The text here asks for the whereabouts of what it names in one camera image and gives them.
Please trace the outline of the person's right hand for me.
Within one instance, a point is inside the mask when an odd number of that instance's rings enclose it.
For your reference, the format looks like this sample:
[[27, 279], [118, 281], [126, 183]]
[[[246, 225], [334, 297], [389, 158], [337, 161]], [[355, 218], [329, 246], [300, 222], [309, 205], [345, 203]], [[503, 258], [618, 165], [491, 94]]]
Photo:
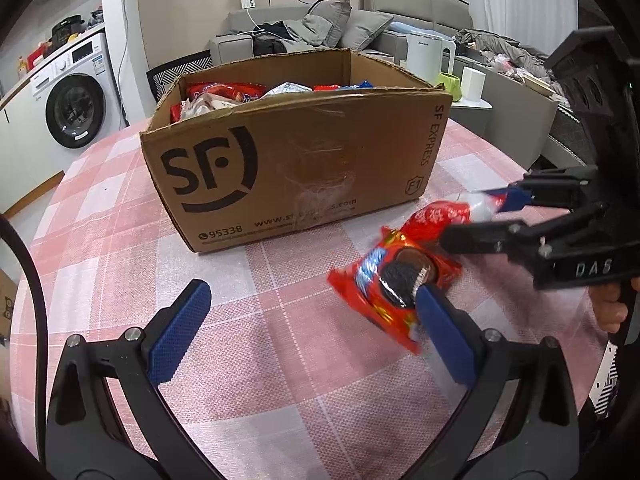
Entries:
[[628, 308], [620, 300], [622, 285], [608, 283], [590, 286], [588, 295], [600, 329], [609, 334], [616, 334], [628, 314]]

